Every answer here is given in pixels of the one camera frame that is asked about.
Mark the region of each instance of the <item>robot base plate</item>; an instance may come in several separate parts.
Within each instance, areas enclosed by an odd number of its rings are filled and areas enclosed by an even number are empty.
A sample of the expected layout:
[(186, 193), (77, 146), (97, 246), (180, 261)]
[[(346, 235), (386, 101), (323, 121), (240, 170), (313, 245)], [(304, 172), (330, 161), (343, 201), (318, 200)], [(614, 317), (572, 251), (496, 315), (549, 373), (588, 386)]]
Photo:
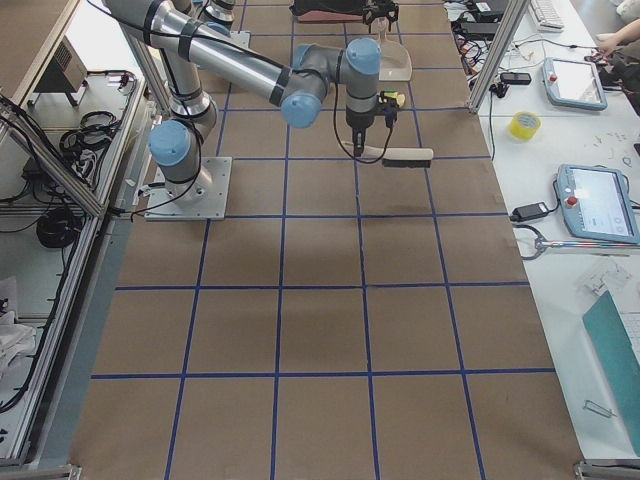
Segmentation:
[[(231, 177), (231, 157), (202, 157), (202, 168), (206, 168), (213, 178), (213, 185), (207, 195), (195, 202), (167, 203), (171, 199), (164, 188), (151, 191), (148, 207), (144, 216), (150, 221), (184, 221), (184, 220), (222, 220), (227, 208), (229, 178)], [(154, 182), (164, 182), (164, 175), (158, 168)]]

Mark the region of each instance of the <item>white table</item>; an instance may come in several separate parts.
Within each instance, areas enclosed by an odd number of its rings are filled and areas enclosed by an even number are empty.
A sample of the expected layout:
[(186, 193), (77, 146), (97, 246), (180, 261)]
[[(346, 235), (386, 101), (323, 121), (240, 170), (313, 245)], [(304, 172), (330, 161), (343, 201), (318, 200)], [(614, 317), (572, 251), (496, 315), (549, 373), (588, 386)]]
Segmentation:
[[(569, 0), (557, 0), (556, 9), (566, 24), (561, 34), (544, 34), (559, 43), (591, 45), (592, 40)], [(521, 40), (537, 33), (527, 15), (516, 34)], [(587, 50), (570, 50), (545, 43), (546, 56), (582, 59)], [(544, 58), (540, 42), (522, 47), (532, 51), (531, 63)], [(511, 66), (525, 65), (512, 59)], [(640, 201), (640, 156), (633, 143), (640, 133), (636, 116), (621, 93), (607, 93), (609, 107), (599, 113), (566, 109), (551, 105), (542, 85), (540, 66), (525, 69), (532, 76), (529, 86), (512, 86), (503, 99), (493, 99), (492, 124), (496, 153), (495, 169), (507, 205), (513, 208), (537, 201), (555, 205), (552, 181), (562, 163), (606, 165), (620, 169), (629, 177), (630, 197)], [(489, 138), (489, 98), (480, 109), (480, 120), (487, 144)], [(529, 110), (541, 117), (542, 126), (529, 142), (515, 139), (507, 130), (514, 113)], [(630, 160), (631, 167), (623, 162)], [(556, 212), (532, 222), (550, 240), (571, 239)], [(523, 254), (531, 252), (533, 235), (516, 230)], [(525, 262), (536, 305), (562, 385), (578, 442), (586, 459), (637, 459), (619, 416), (605, 418), (583, 409), (591, 400), (616, 412), (617, 407), (598, 362), (582, 315), (596, 297), (581, 287), (579, 279), (604, 257), (548, 251), (534, 261)], [(640, 311), (640, 254), (612, 257), (633, 277), (620, 292), (614, 292), (617, 305), (624, 311)]]

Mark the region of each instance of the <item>yellow tape roll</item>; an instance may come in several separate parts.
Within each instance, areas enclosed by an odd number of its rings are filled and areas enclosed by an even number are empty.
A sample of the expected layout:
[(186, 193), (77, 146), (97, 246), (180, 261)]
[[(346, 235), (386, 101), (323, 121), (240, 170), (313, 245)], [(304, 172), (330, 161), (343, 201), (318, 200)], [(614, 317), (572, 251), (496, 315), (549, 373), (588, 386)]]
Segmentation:
[(530, 140), (540, 128), (540, 117), (531, 112), (518, 112), (511, 119), (509, 131), (521, 140)]

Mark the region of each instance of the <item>black box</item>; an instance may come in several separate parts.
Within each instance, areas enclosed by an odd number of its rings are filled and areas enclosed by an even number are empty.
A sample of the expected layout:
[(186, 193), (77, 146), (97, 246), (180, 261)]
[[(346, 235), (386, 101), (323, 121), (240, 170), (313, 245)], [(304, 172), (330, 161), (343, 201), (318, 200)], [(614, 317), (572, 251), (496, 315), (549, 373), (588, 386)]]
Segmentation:
[(468, 8), (476, 22), (499, 22), (509, 0), (469, 0)]

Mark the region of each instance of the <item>metal base plate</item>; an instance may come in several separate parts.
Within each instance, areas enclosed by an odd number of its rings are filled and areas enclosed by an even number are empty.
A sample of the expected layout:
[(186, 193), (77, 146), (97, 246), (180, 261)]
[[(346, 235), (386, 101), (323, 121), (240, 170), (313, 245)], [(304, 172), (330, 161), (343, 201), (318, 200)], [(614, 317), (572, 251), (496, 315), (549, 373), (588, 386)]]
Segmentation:
[[(231, 157), (202, 157), (202, 168), (206, 168), (213, 178), (211, 191), (195, 202), (181, 204), (178, 200), (161, 205), (171, 200), (171, 197), (163, 188), (152, 190), (148, 207), (153, 209), (145, 212), (145, 218), (154, 221), (204, 220), (207, 218), (222, 220), (227, 208), (231, 163)], [(164, 175), (159, 168), (154, 182), (164, 182)]]
[(249, 48), (251, 32), (248, 32), (247, 30), (234, 30), (231, 32), (231, 40), (244, 48)]

